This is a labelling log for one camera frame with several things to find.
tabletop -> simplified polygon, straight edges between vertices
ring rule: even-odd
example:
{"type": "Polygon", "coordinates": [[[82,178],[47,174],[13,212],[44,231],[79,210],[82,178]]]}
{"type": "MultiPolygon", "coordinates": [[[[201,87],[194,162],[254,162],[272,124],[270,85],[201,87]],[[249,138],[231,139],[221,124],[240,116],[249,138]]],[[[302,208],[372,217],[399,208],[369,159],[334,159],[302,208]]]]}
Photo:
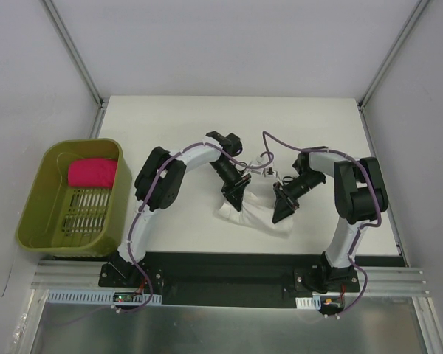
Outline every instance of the tabletop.
{"type": "MultiPolygon", "coordinates": [[[[134,180],[156,146],[180,150],[209,131],[239,136],[243,153],[237,159],[246,162],[264,151],[262,131],[300,148],[327,145],[355,157],[371,155],[353,99],[113,96],[100,137],[120,143],[134,180]]],[[[292,163],[297,153],[274,141],[269,141],[269,148],[275,154],[275,169],[281,175],[295,175],[292,163]]],[[[217,217],[224,202],[222,184],[209,164],[186,174],[178,198],[158,214],[147,251],[319,254],[330,244],[338,221],[332,178],[299,199],[293,230],[286,237],[217,217]]],[[[126,232],[137,208],[134,191],[132,187],[126,232]]],[[[272,189],[269,192],[274,201],[272,189]]],[[[398,254],[387,213],[382,214],[380,228],[365,233],[357,254],[398,254]]]]}

olive green bin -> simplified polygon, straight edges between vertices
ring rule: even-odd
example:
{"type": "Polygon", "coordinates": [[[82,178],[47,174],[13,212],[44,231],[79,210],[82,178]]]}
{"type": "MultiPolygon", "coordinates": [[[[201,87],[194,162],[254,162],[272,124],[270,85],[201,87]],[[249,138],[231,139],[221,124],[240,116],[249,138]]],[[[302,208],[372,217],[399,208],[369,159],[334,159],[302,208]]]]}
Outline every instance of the olive green bin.
{"type": "Polygon", "coordinates": [[[106,256],[122,240],[130,188],[131,171],[114,140],[60,142],[44,154],[16,240],[28,251],[60,257],[106,256]],[[118,160],[113,188],[70,187],[69,165],[95,157],[118,160]]]}

red object in basket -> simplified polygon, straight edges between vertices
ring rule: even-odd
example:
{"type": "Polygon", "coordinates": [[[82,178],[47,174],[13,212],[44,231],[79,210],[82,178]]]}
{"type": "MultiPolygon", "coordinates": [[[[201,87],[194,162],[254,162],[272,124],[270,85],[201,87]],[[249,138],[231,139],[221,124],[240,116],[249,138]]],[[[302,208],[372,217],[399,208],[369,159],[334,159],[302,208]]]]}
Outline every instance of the red object in basket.
{"type": "Polygon", "coordinates": [[[70,164],[67,181],[74,188],[112,188],[118,162],[109,159],[83,159],[70,164]]]}

